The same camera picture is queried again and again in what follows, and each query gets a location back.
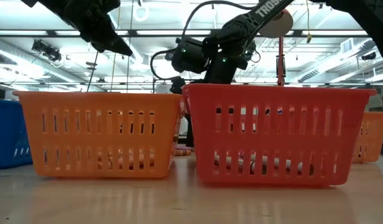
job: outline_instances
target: object inside basket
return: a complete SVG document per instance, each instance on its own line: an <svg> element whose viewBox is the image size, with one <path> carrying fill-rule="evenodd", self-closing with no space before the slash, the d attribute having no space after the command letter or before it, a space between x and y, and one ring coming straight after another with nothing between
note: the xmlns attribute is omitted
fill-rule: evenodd
<svg viewBox="0 0 383 224"><path fill-rule="evenodd" d="M238 157L238 173L242 174L242 170L244 167L244 157L243 155L239 155ZM256 167L256 156L252 155L251 160L250 160L250 165L249 165L249 173L250 174L255 174L255 167ZM280 160L279 158L274 158L274 172L275 174L279 172L279 167L280 167ZM302 173L302 167L303 163L300 162L298 163L298 174ZM219 155L215 155L215 172L218 173L219 170ZM226 156L226 169L230 170L231 169L231 157ZM287 173L290 173L291 171L291 160L287 159L285 162L285 171ZM262 156L262 175L266 175L267 173L267 156ZM309 166L309 175L313 175L314 173L314 167L313 165L310 164Z"/></svg>

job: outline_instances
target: ceiling light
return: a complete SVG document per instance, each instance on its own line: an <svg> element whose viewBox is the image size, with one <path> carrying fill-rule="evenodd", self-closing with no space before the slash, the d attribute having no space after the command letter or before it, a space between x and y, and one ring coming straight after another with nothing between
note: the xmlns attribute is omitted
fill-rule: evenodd
<svg viewBox="0 0 383 224"><path fill-rule="evenodd" d="M138 35L181 35L182 30L139 30ZM210 35L210 30L186 30L186 35Z"/></svg>
<svg viewBox="0 0 383 224"><path fill-rule="evenodd" d="M330 85L335 85L335 86L359 86L359 85L366 85L365 83L330 83Z"/></svg>
<svg viewBox="0 0 383 224"><path fill-rule="evenodd" d="M277 83L278 78L258 78L254 83Z"/></svg>
<svg viewBox="0 0 383 224"><path fill-rule="evenodd" d="M80 35L80 31L77 30L58 30L55 32L57 35Z"/></svg>
<svg viewBox="0 0 383 224"><path fill-rule="evenodd" d="M348 78L350 78L352 76L354 76L354 74L346 74L346 75L343 75L341 77L338 77L338 78L331 80L330 83L341 82L341 81L347 80Z"/></svg>
<svg viewBox="0 0 383 224"><path fill-rule="evenodd" d="M48 35L44 30L0 30L0 35Z"/></svg>
<svg viewBox="0 0 383 224"><path fill-rule="evenodd" d="M127 30L117 30L117 35L128 35Z"/></svg>
<svg viewBox="0 0 383 224"><path fill-rule="evenodd" d="M303 87L303 85L284 85L284 87Z"/></svg>
<svg viewBox="0 0 383 224"><path fill-rule="evenodd" d="M19 85L11 85L11 86L8 86L8 85L2 85L2 84L0 84L0 86L6 87L6 88L12 88L12 89L14 89L14 90L28 91L28 89L27 89L26 87L19 86Z"/></svg>
<svg viewBox="0 0 383 224"><path fill-rule="evenodd" d="M311 35L362 35L367 36L364 30L312 30ZM308 35L308 31L302 31L302 35Z"/></svg>
<svg viewBox="0 0 383 224"><path fill-rule="evenodd" d="M380 74L380 75L376 75L374 77L371 77L371 78L368 78L365 80L365 82L377 82L377 81L380 81L380 80L383 80L383 74Z"/></svg>

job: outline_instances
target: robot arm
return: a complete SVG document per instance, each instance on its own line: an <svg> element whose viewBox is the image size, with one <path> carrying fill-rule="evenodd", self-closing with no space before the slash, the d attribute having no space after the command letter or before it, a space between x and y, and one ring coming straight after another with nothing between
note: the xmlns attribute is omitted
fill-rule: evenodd
<svg viewBox="0 0 383 224"><path fill-rule="evenodd" d="M251 11L236 16L203 42L185 36L178 41L172 66L178 72L207 70L207 83L230 83L237 68L245 69L240 57L257 33L293 0L261 0ZM310 0L348 12L376 42L383 56L383 0Z"/></svg>
<svg viewBox="0 0 383 224"><path fill-rule="evenodd" d="M132 50L114 31L108 16L109 11L120 6L119 0L22 0L30 7L38 1L79 30L81 38L91 42L97 51L132 55Z"/></svg>

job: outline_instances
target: ceiling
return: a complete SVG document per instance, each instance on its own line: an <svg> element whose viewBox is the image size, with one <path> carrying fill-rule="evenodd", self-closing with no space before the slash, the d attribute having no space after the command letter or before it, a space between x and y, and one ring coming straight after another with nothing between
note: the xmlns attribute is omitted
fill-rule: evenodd
<svg viewBox="0 0 383 224"><path fill-rule="evenodd" d="M174 30L183 28L191 10L201 2L203 1L150 0L143 1L142 7L139 7L137 1L121 1L121 7L113 10L109 15L114 26L118 26L118 29L122 31L122 36L131 45L135 54L132 58L107 51L99 54L98 65L92 79L92 91L113 89L149 93L153 89L156 90L162 82L157 82L153 86L153 75L148 66L150 57L159 50L176 47L175 39L179 35L172 33L176 32ZM245 6L256 4L256 1L251 0L233 0L232 2ZM360 31L361 27L349 14L326 6L321 8L319 4L310 2L308 6L309 27L313 35L309 44L304 32L308 30L306 1L295 0L287 8L293 17L294 25L293 31L284 38L286 82L297 82L302 77L310 76L311 71L314 70L319 72L317 74L313 72L314 75L304 80L304 83L328 83L352 73L356 74L348 78L339 78L338 82L357 83L377 73L383 73L383 59L379 54L374 60L360 59L360 56L366 53L377 52L375 47L357 50L351 57L339 56L341 43L349 40L350 37L354 37L355 49L369 41L369 37ZM220 29L224 23L244 12L230 6L218 5L214 8L206 6L195 14L189 29L202 30L201 34L209 34L210 30ZM13 66L10 68L0 66L0 82L6 82L6 85L0 87L34 91L85 91L84 82L90 80L90 70L87 70L89 66L86 62L94 62L96 50L72 30L72 27L41 4L30 8L21 1L0 0L0 52L23 60L23 63L17 63L19 68L16 69ZM138 30L134 32L136 34L144 32L144 35L129 35L130 30ZM204 35L197 37L200 40L203 38ZM42 40L60 49L63 60L50 63L44 56L33 52L31 47L34 40ZM242 83L275 82L275 60L279 54L279 40L266 39L258 35L255 41L261 60L258 63L249 62L245 71L238 70L235 79ZM258 55L253 57L253 60L258 59ZM157 73L162 77L174 75L192 79L203 77L203 74L188 72L179 74L163 57L158 57L154 65ZM107 83L102 85L95 83L100 78ZM51 83L62 83L62 85L51 85Z"/></svg>

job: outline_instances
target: orange basket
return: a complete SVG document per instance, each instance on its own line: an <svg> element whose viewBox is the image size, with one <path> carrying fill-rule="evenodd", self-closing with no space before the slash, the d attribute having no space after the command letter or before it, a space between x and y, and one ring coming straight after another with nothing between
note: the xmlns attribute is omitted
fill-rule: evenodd
<svg viewBox="0 0 383 224"><path fill-rule="evenodd" d="M383 142L383 112L365 112L354 147L353 162L377 162Z"/></svg>
<svg viewBox="0 0 383 224"><path fill-rule="evenodd" d="M35 171L53 177L164 177L182 96L16 92Z"/></svg>
<svg viewBox="0 0 383 224"><path fill-rule="evenodd" d="M372 90L191 84L203 182L339 185Z"/></svg>

